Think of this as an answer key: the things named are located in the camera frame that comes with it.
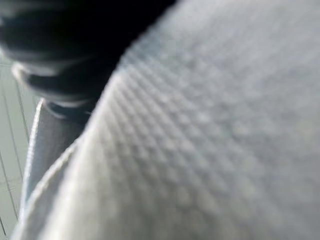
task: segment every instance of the white wall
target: white wall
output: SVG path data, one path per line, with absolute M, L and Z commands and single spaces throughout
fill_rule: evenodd
M 19 216 L 22 178 L 37 100 L 11 74 L 0 55 L 0 240 L 9 238 Z

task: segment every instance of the fabric texture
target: fabric texture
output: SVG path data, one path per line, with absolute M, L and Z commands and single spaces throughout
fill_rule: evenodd
M 34 118 L 23 175 L 20 218 L 23 218 L 24 209 L 35 186 L 50 166 L 80 136 L 84 127 L 84 124 L 54 117 L 44 107 L 43 101 L 40 101 Z
M 44 226 L 13 239 L 318 240 L 319 22 L 318 0 L 178 3 L 123 56 Z

